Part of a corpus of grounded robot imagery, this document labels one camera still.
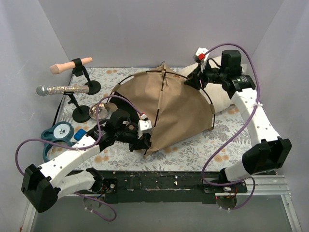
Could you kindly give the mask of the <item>beige fabric pet tent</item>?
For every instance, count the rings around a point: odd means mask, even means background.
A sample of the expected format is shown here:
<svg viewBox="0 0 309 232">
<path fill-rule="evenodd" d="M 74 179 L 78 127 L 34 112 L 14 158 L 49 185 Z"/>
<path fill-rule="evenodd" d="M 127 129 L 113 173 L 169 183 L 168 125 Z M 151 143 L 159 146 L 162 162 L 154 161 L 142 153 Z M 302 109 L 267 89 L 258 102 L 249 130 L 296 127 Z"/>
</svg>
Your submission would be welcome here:
<svg viewBox="0 0 309 232">
<path fill-rule="evenodd" d="M 185 76 L 163 63 L 152 70 L 124 78 L 112 89 L 116 97 L 111 98 L 110 102 L 129 112 L 132 122 L 139 120 L 133 109 L 137 107 L 152 123 L 151 147 L 144 152 L 144 157 L 213 129 L 213 105 L 200 91 L 185 85 L 185 80 Z M 118 96 L 132 104 L 118 99 Z"/>
</svg>

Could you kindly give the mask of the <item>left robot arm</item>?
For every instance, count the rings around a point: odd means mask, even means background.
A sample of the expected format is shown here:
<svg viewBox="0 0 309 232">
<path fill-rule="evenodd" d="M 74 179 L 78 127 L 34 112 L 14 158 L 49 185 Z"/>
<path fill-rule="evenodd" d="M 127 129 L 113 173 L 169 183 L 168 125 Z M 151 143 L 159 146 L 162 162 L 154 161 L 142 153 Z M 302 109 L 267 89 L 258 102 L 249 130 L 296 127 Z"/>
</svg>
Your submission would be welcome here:
<svg viewBox="0 0 309 232">
<path fill-rule="evenodd" d="M 129 144 L 129 150 L 150 148 L 151 121 L 145 114 L 138 123 L 131 123 L 130 114 L 117 109 L 109 119 L 99 122 L 87 132 L 71 149 L 39 167 L 30 165 L 25 169 L 21 191 L 42 213 L 50 209 L 58 199 L 81 190 L 101 192 L 103 176 L 94 168 L 78 174 L 71 171 L 87 159 L 102 152 L 114 142 Z"/>
</svg>

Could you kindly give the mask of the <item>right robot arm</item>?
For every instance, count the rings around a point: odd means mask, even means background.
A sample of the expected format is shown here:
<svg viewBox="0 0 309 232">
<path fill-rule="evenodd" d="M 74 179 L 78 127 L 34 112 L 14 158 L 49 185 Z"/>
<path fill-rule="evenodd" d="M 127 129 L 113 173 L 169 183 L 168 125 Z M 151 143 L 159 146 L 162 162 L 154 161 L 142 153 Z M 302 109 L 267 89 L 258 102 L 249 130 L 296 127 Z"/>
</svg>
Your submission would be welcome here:
<svg viewBox="0 0 309 232">
<path fill-rule="evenodd" d="M 292 144 L 289 139 L 282 139 L 272 127 L 259 102 L 256 84 L 242 72 L 241 53 L 238 50 L 223 51 L 221 64 L 215 68 L 210 66 L 207 53 L 205 48 L 197 49 L 194 60 L 198 65 L 188 75 L 185 84 L 197 90 L 204 89 L 207 84 L 220 84 L 239 109 L 252 144 L 251 149 L 242 155 L 241 161 L 223 168 L 218 182 L 211 182 L 211 185 L 229 192 L 236 183 L 253 174 L 281 168 Z"/>
</svg>

